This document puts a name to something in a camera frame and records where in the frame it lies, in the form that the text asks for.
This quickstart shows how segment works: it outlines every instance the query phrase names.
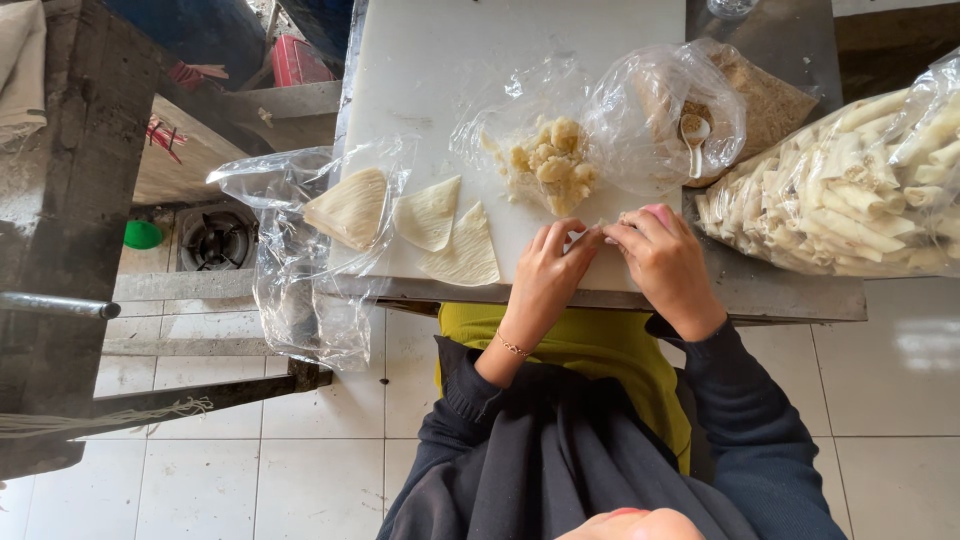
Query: black sweater sleeve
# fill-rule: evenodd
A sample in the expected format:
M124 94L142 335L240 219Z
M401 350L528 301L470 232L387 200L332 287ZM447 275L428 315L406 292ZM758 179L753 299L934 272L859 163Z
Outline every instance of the black sweater sleeve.
M410 476L392 502L377 540L390 538L396 513L430 469L466 454L490 438L493 420L502 407L505 391L487 382L473 367L483 351L435 337L441 363L456 367L444 382L444 396L433 404L433 411L423 417L417 433L420 444Z
M760 538L844 538L830 518L818 449L766 370L728 320L703 341L684 342L658 315L647 331L686 352L697 421L716 459L713 487L740 509Z

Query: gas stove burner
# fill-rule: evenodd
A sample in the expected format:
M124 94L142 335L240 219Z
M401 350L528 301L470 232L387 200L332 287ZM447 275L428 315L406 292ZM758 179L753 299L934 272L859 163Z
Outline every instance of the gas stove burner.
M243 265L252 249L251 232L238 215L204 212L191 221L180 242L184 270L234 270Z

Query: white cloth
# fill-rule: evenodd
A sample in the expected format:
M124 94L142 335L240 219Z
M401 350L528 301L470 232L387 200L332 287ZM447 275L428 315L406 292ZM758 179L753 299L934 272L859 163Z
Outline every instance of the white cloth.
M47 125L46 35L40 0L0 5L0 144Z

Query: black cardigan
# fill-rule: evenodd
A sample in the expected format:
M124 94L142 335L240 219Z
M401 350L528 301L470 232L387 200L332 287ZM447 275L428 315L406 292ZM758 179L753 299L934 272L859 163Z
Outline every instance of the black cardigan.
M473 368L481 351L437 337L444 397L377 538L549 540L623 506L674 508L710 540L844 538L800 414L730 322L698 342L658 315L647 331L686 351L712 486L677 472L617 380L526 362L501 390Z

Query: red container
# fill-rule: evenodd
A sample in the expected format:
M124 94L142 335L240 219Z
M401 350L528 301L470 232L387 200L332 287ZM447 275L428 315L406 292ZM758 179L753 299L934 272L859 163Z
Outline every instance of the red container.
M310 43L284 34L271 52L274 85L296 86L325 83L336 77L326 68L320 54Z

